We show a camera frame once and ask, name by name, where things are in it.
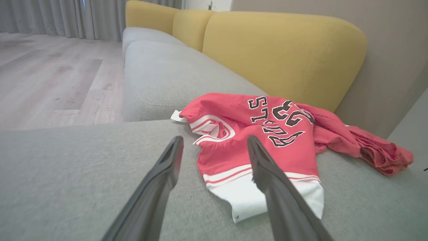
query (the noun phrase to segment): gray sofa fabric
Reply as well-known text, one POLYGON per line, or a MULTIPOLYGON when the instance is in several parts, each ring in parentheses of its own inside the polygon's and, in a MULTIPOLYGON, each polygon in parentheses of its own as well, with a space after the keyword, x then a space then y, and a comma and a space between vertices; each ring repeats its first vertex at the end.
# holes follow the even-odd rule
POLYGON ((128 46, 124 90, 125 121, 169 119, 174 110, 211 92, 266 95, 197 50, 153 41, 128 46))
POLYGON ((126 49, 134 41, 156 41, 156 42, 186 46, 186 44, 184 44, 182 41, 178 40, 177 38, 174 38, 173 36, 165 32, 162 32, 156 29, 144 28, 144 27, 125 28, 125 30, 123 30, 122 39, 123 39, 122 41, 123 63, 125 63, 126 49))
MULTIPOLYGON (((160 240, 272 240, 267 214, 233 223, 199 174, 197 136, 172 120, 0 133, 1 239, 100 240, 176 135, 184 153, 160 240)), ((427 187, 410 172, 384 177, 333 151, 317 163, 335 240, 426 239, 427 187)))

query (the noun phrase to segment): black lettering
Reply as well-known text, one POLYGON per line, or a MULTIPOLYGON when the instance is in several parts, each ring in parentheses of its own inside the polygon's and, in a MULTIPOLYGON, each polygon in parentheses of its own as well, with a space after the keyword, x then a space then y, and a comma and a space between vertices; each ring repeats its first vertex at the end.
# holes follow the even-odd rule
POLYGON ((263 122, 263 124, 274 124, 276 123, 275 121, 271 121, 271 120, 267 120, 265 122, 263 122))
POLYGON ((253 105, 254 100, 253 99, 249 99, 248 100, 248 106, 250 107, 250 109, 256 109, 257 107, 260 106, 260 102, 263 100, 262 102, 262 106, 265 106, 268 104, 268 100, 266 99, 266 96, 260 96, 256 98, 256 104, 253 105))
POLYGON ((280 114, 279 112, 283 110, 287 112, 291 108, 290 103, 291 103, 291 100, 287 100, 282 105, 273 108, 272 109, 273 116, 275 116, 275 118, 279 121, 287 118, 288 114, 280 114))
POLYGON ((287 126, 292 127, 294 125, 297 125, 297 123, 299 123, 299 121, 302 120, 302 118, 299 117, 295 117, 297 115, 302 115, 304 117, 307 118, 306 115, 304 115, 302 112, 300 111, 293 111, 293 113, 291 113, 290 117, 288 118, 287 122, 285 123, 287 126))
POLYGON ((311 113, 309 113, 309 111, 305 111, 305 110, 302 110, 303 111, 303 113, 305 113, 306 114, 306 117, 309 119, 309 121, 312 123, 312 124, 314 124, 315 123, 315 119, 314 119, 314 117, 312 116, 312 114, 311 113))
POLYGON ((264 133, 274 133, 274 134, 277 134, 277 135, 287 135, 288 134, 281 127, 268 127, 268 126, 265 126, 265 125, 261 125, 261 126, 263 127, 263 132, 264 133))
POLYGON ((264 115, 261 115, 261 116, 254 116, 254 117, 251 117, 250 119, 251 119, 251 123, 254 123, 254 122, 256 122, 257 120, 266 120, 267 118, 268 118, 268 109, 267 108, 263 108, 262 109, 262 112, 264 112, 265 114, 264 115))
POLYGON ((272 141, 274 146, 280 148, 280 147, 284 147, 284 146, 287 146, 287 145, 293 143, 297 139, 297 137, 302 135, 303 133, 305 133, 305 132, 299 131, 299 132, 296 132, 287 138, 279 138, 276 136, 268 136, 268 137, 272 141))

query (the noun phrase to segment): wall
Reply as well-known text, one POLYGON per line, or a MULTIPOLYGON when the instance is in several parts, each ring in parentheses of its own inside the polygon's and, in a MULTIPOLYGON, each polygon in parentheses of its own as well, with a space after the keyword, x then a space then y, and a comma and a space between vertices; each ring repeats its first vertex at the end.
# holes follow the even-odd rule
POLYGON ((397 128, 388 137, 394 142, 413 153, 414 163, 409 171, 428 184, 428 89, 416 101, 397 128))
POLYGON ((349 125, 386 138, 428 86, 426 0, 234 0, 232 10, 328 15, 363 30, 366 60, 336 110, 349 125))
MULTIPOLYGON (((212 0, 212 10, 214 11, 230 11, 232 0, 212 0)), ((211 0, 186 0, 186 9, 208 9, 211 0)))

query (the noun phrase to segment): laminate floor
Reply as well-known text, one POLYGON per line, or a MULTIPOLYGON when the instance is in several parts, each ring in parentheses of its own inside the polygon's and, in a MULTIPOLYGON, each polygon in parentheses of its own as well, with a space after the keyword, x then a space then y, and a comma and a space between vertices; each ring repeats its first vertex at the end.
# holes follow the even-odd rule
POLYGON ((0 130, 122 122, 120 42, 0 33, 0 130))

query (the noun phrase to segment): curtain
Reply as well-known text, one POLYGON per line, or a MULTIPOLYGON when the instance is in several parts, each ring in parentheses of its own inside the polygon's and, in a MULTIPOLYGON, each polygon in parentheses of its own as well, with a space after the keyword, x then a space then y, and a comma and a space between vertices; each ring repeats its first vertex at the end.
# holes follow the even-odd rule
MULTIPOLYGON (((121 41, 127 0, 0 0, 0 32, 121 41)), ((181 8, 181 0, 146 0, 181 8)))

